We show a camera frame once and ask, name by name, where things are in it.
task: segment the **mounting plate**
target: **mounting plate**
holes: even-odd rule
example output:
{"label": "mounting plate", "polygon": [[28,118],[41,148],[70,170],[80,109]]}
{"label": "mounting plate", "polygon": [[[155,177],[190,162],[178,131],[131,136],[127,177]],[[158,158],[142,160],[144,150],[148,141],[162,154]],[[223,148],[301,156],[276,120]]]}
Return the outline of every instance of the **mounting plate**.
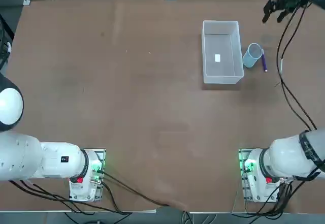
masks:
{"label": "mounting plate", "polygon": [[105,168],[105,149],[84,148],[89,157],[89,166],[86,176],[81,183],[72,183],[69,181],[70,199],[75,201],[100,201],[103,197],[102,180],[103,173],[95,170],[104,171]]}
{"label": "mounting plate", "polygon": [[247,160],[247,158],[252,150],[253,149],[239,149],[238,150],[240,175],[242,177],[241,181],[242,181],[243,197],[245,200],[245,204],[246,204],[246,201],[251,201],[251,202],[253,201],[252,193],[250,191],[250,187],[249,187],[249,183],[248,183],[248,179],[247,179],[247,175],[243,169],[243,167],[245,165],[245,161]]}

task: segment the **pen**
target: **pen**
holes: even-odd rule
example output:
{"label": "pen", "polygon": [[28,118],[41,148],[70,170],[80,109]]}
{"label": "pen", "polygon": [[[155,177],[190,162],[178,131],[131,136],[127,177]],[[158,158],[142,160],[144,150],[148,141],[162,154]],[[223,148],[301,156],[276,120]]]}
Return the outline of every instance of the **pen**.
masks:
{"label": "pen", "polygon": [[266,62],[265,62],[264,49],[262,49],[262,64],[263,64],[264,72],[267,72],[268,68],[267,68]]}

